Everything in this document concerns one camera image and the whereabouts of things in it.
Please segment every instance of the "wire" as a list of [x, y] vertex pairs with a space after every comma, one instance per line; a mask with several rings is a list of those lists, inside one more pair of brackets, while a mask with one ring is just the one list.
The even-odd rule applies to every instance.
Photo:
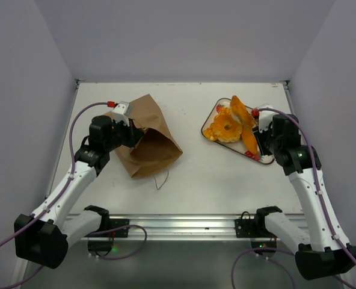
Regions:
[[[70, 171], [70, 177], [67, 179], [66, 183], [64, 184], [64, 187], [61, 189], [61, 191], [59, 192], [59, 194], [54, 198], [54, 200], [47, 206], [48, 209], [50, 209], [56, 202], [58, 202], [58, 200], [61, 198], [61, 196], [64, 194], [64, 192], [67, 190], [67, 188], [69, 187], [71, 181], [72, 181], [72, 175], [75, 171], [75, 158], [74, 158], [74, 150], [72, 147], [72, 134], [73, 134], [73, 130], [74, 130], [74, 126], [75, 123], [77, 121], [77, 119], [81, 116], [82, 113], [84, 113], [86, 110], [88, 110], [91, 107], [95, 107], [97, 105], [107, 105], [107, 102], [96, 102], [94, 104], [90, 104], [88, 106], [86, 106], [84, 109], [82, 109], [74, 118], [71, 127], [70, 127], [70, 134], [69, 134], [69, 145], [70, 145], [70, 153], [71, 153], [71, 171]], [[27, 225], [25, 225], [23, 228], [21, 228], [20, 230], [16, 231], [14, 234], [10, 235], [9, 237], [7, 237], [6, 239], [4, 239], [3, 241], [0, 242], [0, 247], [2, 247], [3, 245], [7, 244], [9, 241], [11, 241], [12, 239], [16, 238], [18, 235], [20, 235], [21, 233], [23, 233], [24, 231], [26, 231], [28, 228], [30, 228], [33, 224], [35, 224], [40, 218], [42, 218], [45, 214], [47, 213], [46, 210], [43, 210], [40, 214], [38, 214], [31, 222], [29, 222]], [[17, 284], [13, 284], [9, 287], [4, 287], [4, 288], [14, 288], [17, 287], [19, 285], [21, 285], [23, 283], [17, 283]]]
[[[308, 150], [309, 150], [309, 154], [310, 154], [310, 158], [311, 158], [311, 164], [312, 164], [311, 166], [313, 168], [313, 170], [312, 170], [313, 171], [313, 178], [315, 179], [316, 189], [317, 189], [317, 191], [321, 191], [321, 186], [320, 186], [320, 183], [319, 183], [319, 180], [318, 180], [316, 159], [314, 158], [313, 149], [312, 149], [312, 146], [311, 146], [310, 142], [308, 141], [308, 139], [306, 137], [305, 132], [302, 130], [302, 128], [300, 127], [299, 123], [295, 119], [293, 119], [292, 117], [290, 117], [289, 115], [284, 113], [283, 111], [276, 110], [274, 108], [260, 108], [258, 111], [263, 111], [263, 110], [273, 111], [275, 113], [281, 114], [282, 116], [285, 116], [286, 118], [288, 118], [298, 128], [298, 130], [300, 131], [300, 133], [304, 137], [304, 140], [305, 140], [306, 145], [307, 145]], [[326, 219], [326, 221], [328, 223], [329, 230], [330, 230], [332, 236], [335, 236], [337, 234], [336, 234], [336, 231], [334, 230], [334, 226], [333, 226], [332, 221], [330, 219], [329, 212], [328, 212], [328, 209], [327, 209], [327, 205], [325, 204], [324, 197], [321, 194], [319, 194], [318, 197], [319, 197], [319, 200], [320, 200], [320, 203], [321, 203], [322, 211], [324, 212], [325, 219]], [[336, 239], [336, 242], [340, 245], [340, 247], [347, 254], [347, 256], [351, 259], [351, 261], [356, 265], [356, 259], [350, 253], [350, 251], [345, 247], [345, 245], [341, 242], [341, 240], [340, 239]]]
[[345, 286], [348, 286], [350, 289], [356, 289], [356, 287], [354, 287], [353, 285], [349, 284], [348, 282], [346, 282], [345, 280], [341, 279], [338, 276], [333, 276], [334, 279], [340, 281], [342, 284], [344, 284]]
[[242, 219], [244, 218], [244, 215], [245, 215], [245, 214], [248, 214], [249, 220], [251, 219], [251, 218], [250, 218], [251, 215], [250, 215], [250, 213], [249, 213], [248, 211], [242, 212], [241, 217], [240, 217], [240, 219], [241, 219], [241, 227], [242, 227], [242, 229], [244, 229], [244, 231], [248, 231], [248, 229], [246, 228], [246, 223], [242, 221]]
[[106, 257], [108, 254], [110, 254], [112, 247], [114, 247], [114, 239], [115, 239], [115, 232], [108, 233], [108, 240], [111, 241], [111, 248], [108, 249], [106, 251], [106, 254], [101, 255], [100, 253], [98, 253], [98, 251], [94, 251], [95, 255], [99, 256], [99, 257]]
[[[264, 250], [272, 250], [272, 251], [276, 251], [276, 252], [281, 252], [281, 253], [284, 253], [286, 255], [290, 255], [290, 256], [293, 256], [293, 254], [287, 250], [284, 250], [284, 249], [279, 249], [279, 248], [271, 248], [271, 247], [265, 247], [265, 248], [252, 248], [252, 249], [248, 249], [246, 250], [245, 252], [242, 252], [240, 253], [237, 258], [234, 260], [234, 263], [233, 263], [233, 266], [232, 266], [232, 274], [231, 274], [231, 278], [232, 278], [232, 286], [233, 286], [233, 289], [236, 289], [236, 284], [234, 282], [234, 271], [236, 269], [236, 265], [237, 265], [237, 262], [239, 259], [241, 259], [244, 255], [248, 254], [248, 253], [251, 253], [251, 252], [255, 252], [255, 251], [264, 251]], [[276, 262], [275, 260], [271, 259], [271, 258], [267, 258], [268, 261], [270, 262], [273, 262], [277, 265], [279, 265], [280, 267], [282, 267], [285, 272], [289, 275], [290, 277], [290, 280], [292, 281], [292, 285], [293, 285], [293, 289], [296, 288], [296, 283], [295, 283], [295, 280], [294, 280], [294, 277], [292, 276], [292, 274], [290, 273], [290, 271], [288, 271], [288, 269], [286, 269], [282, 264]]]
[[275, 245], [277, 245], [277, 236], [276, 235], [274, 237], [270, 238], [269, 243], [273, 240], [273, 238], [274, 238]]
[[43, 267], [44, 267], [43, 265], [38, 267], [38, 269], [36, 269], [34, 271], [34, 273], [31, 276], [27, 277], [26, 279], [21, 280], [20, 282], [15, 283], [13, 285], [9, 285], [9, 286], [6, 286], [6, 287], [0, 287], [0, 289], [12, 289], [12, 288], [15, 288], [15, 287], [18, 287], [18, 286], [24, 284], [25, 282], [31, 280], [37, 273], [39, 273], [43, 269]]
[[155, 175], [153, 175], [153, 178], [154, 178], [154, 181], [155, 181], [155, 187], [156, 187], [157, 190], [160, 190], [163, 187], [163, 185], [166, 184], [167, 179], [168, 179], [168, 174], [169, 174], [169, 172], [168, 172], [168, 169], [167, 169], [167, 176], [166, 176], [164, 182], [159, 187], [158, 187], [158, 185], [156, 183]]
[[[233, 286], [233, 289], [236, 289], [236, 286], [235, 286], [235, 282], [234, 282], [234, 271], [235, 271], [235, 268], [236, 268], [236, 265], [237, 265], [237, 262], [239, 259], [242, 258], [242, 256], [248, 254], [248, 253], [251, 253], [251, 252], [256, 252], [256, 251], [264, 251], [264, 250], [272, 250], [272, 251], [276, 251], [276, 252], [280, 252], [280, 253], [283, 253], [283, 254], [286, 254], [286, 255], [290, 255], [290, 256], [293, 256], [293, 253], [291, 251], [287, 251], [287, 250], [283, 250], [283, 249], [279, 249], [279, 248], [272, 248], [272, 247], [265, 247], [265, 248], [252, 248], [252, 249], [248, 249], [246, 250], [245, 252], [242, 252], [241, 254], [239, 254], [237, 256], [237, 258], [235, 259], [234, 263], [233, 263], [233, 266], [232, 266], [232, 286]], [[265, 258], [266, 260], [280, 266], [282, 269], [284, 269], [284, 271], [287, 273], [287, 275], [289, 276], [290, 280], [292, 281], [292, 285], [293, 285], [293, 288], [296, 288], [296, 283], [295, 283], [295, 280], [294, 280], [294, 277], [292, 276], [291, 272], [285, 268], [284, 265], [282, 265], [281, 263], [279, 263], [278, 261], [272, 259], [272, 258], [266, 258], [265, 256], [262, 256], [262, 255], [259, 255], [259, 254], [256, 254], [257, 256], [259, 257], [262, 257], [262, 258]], [[333, 276], [334, 279], [340, 281], [342, 284], [344, 284], [345, 286], [348, 286], [350, 289], [356, 289], [356, 287], [354, 287], [353, 285], [349, 284], [348, 282], [346, 282], [345, 280], [341, 279], [340, 277], [338, 276]]]
[[143, 228], [140, 225], [126, 225], [126, 226], [122, 226], [122, 227], [118, 227], [118, 228], [110, 229], [110, 230], [106, 230], [106, 231], [92, 232], [92, 233], [89, 233], [87, 236], [91, 237], [91, 236], [96, 236], [96, 235], [102, 235], [102, 234], [115, 232], [115, 231], [119, 231], [119, 230], [126, 229], [126, 228], [138, 228], [138, 229], [141, 229], [144, 232], [144, 240], [143, 240], [141, 246], [137, 250], [135, 250], [135, 251], [133, 251], [130, 254], [127, 254], [125, 256], [120, 256], [120, 257], [115, 257], [115, 258], [109, 258], [109, 257], [105, 257], [105, 256], [98, 256], [99, 259], [103, 259], [103, 260], [107, 260], [107, 261], [123, 260], [123, 259], [129, 258], [131, 256], [134, 256], [135, 254], [137, 254], [139, 251], [141, 251], [143, 249], [144, 245], [146, 244], [146, 240], [147, 240], [147, 232], [146, 232], [146, 229]]

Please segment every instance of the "orange food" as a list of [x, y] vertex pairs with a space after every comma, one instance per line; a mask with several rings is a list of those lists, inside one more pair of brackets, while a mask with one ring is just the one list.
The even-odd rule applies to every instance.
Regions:
[[216, 141], [217, 137], [214, 135], [213, 131], [211, 128], [207, 128], [203, 131], [204, 136], [211, 141]]
[[221, 110], [219, 111], [219, 114], [230, 114], [229, 107], [222, 107]]
[[252, 128], [256, 123], [254, 122], [252, 115], [248, 112], [246, 106], [235, 95], [232, 97], [232, 101], [230, 102], [230, 110], [244, 127], [241, 134], [244, 145], [253, 155], [257, 154], [258, 144], [256, 137], [252, 132]]
[[253, 117], [246, 109], [246, 106], [239, 100], [236, 95], [232, 97], [232, 101], [230, 102], [230, 110], [238, 118], [243, 126], [252, 129], [256, 124]]
[[258, 144], [254, 134], [249, 129], [244, 128], [242, 130], [241, 137], [248, 151], [250, 151], [253, 155], [256, 155], [258, 153]]
[[229, 114], [217, 115], [214, 118], [214, 123], [210, 125], [210, 129], [214, 136], [223, 143], [238, 141], [242, 133], [241, 124], [235, 121]]

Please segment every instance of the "gray wall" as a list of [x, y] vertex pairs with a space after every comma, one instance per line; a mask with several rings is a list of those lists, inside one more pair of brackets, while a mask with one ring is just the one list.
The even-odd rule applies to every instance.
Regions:
[[290, 79], [334, 0], [36, 0], [75, 77]]
[[[43, 200], [74, 90], [36, 4], [0, 1], [0, 240]], [[10, 283], [15, 263], [10, 242], [0, 250], [0, 286]]]
[[356, 0], [337, 0], [291, 83], [336, 214], [356, 244]]

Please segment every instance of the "string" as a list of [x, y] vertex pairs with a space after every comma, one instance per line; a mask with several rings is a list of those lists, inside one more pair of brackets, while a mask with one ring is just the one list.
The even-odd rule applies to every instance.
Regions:
[[163, 185], [166, 184], [166, 181], [167, 181], [167, 179], [168, 179], [168, 174], [169, 174], [169, 171], [168, 171], [168, 169], [167, 169], [167, 176], [166, 176], [164, 182], [163, 182], [159, 187], [158, 187], [158, 185], [157, 185], [157, 183], [156, 183], [155, 175], [153, 175], [153, 178], [154, 178], [154, 181], [155, 181], [155, 187], [156, 187], [157, 190], [160, 190], [160, 189], [163, 187]]

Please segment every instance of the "red cap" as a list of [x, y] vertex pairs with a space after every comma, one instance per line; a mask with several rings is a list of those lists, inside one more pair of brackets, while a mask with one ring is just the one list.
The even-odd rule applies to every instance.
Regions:
[[259, 116], [260, 116], [260, 112], [258, 111], [257, 108], [255, 108], [255, 109], [253, 109], [253, 110], [251, 111], [251, 115], [252, 115], [253, 117], [259, 117]]
[[108, 101], [107, 106], [114, 108], [117, 104], [114, 101]]

